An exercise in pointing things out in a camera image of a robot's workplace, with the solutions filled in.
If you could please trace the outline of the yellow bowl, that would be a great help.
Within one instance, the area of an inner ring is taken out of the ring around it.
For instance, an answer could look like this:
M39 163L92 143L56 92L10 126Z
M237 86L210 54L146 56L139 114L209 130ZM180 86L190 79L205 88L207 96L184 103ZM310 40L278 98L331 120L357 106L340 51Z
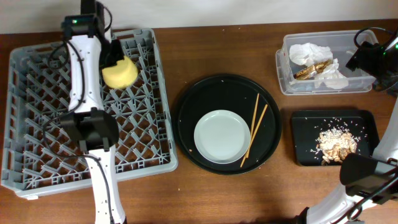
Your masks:
M118 60L116 65L102 69L105 84L112 89L125 89L131 86L138 77L138 69L127 56Z

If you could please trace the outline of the white napkin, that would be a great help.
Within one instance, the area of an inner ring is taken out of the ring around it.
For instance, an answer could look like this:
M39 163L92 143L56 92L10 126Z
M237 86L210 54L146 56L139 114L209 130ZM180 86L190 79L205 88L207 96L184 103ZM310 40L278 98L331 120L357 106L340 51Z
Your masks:
M327 88L335 90L347 87L349 81L338 69L338 59L335 58L333 62L327 65L321 73L315 76L315 88L319 88L322 84Z
M332 60L333 54L329 47L322 47L312 43L295 44L289 49L289 59L297 65L309 67L316 63Z

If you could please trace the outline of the gold coffee sachet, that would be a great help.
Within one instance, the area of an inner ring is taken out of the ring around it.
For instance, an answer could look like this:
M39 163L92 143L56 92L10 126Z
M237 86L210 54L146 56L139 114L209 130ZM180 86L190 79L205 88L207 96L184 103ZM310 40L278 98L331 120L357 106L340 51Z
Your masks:
M308 80L314 77L315 75L322 73L327 66L329 66L333 61L327 60L324 62L316 63L311 65L303 70L294 74L294 78L296 80Z

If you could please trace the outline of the food scraps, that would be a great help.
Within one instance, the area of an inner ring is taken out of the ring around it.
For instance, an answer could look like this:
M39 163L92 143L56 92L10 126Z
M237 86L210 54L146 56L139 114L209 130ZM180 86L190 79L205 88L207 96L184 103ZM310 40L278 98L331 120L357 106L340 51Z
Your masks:
M348 154L360 154L368 138L366 127L353 119L322 118L320 124L313 127L313 146L307 151L321 166L342 164Z

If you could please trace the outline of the wooden chopstick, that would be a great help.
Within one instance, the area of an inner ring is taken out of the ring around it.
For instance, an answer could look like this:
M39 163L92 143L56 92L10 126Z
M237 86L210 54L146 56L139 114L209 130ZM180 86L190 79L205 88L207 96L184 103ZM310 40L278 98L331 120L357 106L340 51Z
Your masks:
M249 147L248 147L248 149L247 149L247 151L246 151L246 153L245 153L245 155L244 155L244 157L243 157L243 159L242 159L242 162L241 162L241 164L240 164L240 168L243 167L243 165L244 165L246 159L248 159L248 157L249 157L249 153L250 153L252 144L253 144L253 142L254 142L254 139L255 139L255 137L256 137L256 134L257 134L257 132L258 132L258 129L259 129L260 125L261 125L261 122L262 122L262 120L263 120L263 117L264 117L264 115L265 115L265 113L266 113L266 111L267 111L267 108L268 108L268 104L266 104L266 105L264 106L264 108L263 108L263 111L262 111L262 113L261 113L261 115L260 115L259 121L257 122L256 127L255 127L255 129L254 129L254 131L253 131L253 134L252 134L252 136L251 136L251 142L250 142L250 144L249 144Z
M258 101L259 101L259 93L257 94L256 97L256 102L254 105L254 110L253 110L253 116L252 116L252 121L251 121L251 130L250 130L250 143L249 143L249 147L245 153L244 159L247 159L249 157L249 150L252 144L252 138L253 138L253 132L254 132L254 124L255 124L255 120L256 120L256 113L257 113L257 106L258 106Z

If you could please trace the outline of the white plate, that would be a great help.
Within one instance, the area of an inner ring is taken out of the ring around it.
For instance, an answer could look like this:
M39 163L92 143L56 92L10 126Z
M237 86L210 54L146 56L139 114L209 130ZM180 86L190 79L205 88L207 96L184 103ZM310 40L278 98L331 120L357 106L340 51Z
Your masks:
M214 110L202 116L194 129L198 152L215 164L231 164L246 153L251 133L240 115L228 110Z

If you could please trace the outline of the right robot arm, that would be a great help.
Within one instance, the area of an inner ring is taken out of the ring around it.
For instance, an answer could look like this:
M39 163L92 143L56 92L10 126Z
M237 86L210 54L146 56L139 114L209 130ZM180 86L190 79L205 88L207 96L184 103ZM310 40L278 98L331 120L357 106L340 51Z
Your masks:
M346 64L376 77L381 91L397 85L397 31L383 44L355 43ZM340 169L340 184L319 204L305 208L292 223L357 223L363 210L397 200L397 110L371 157L348 154Z

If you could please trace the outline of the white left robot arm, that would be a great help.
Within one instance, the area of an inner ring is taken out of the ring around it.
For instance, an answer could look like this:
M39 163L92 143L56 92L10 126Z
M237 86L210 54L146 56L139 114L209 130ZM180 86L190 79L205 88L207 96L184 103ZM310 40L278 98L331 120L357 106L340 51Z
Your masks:
M79 144L91 175L96 223L126 223L114 167L119 128L105 112L100 95L100 55L104 45L97 37L76 35L66 41L72 66L68 113L61 127Z

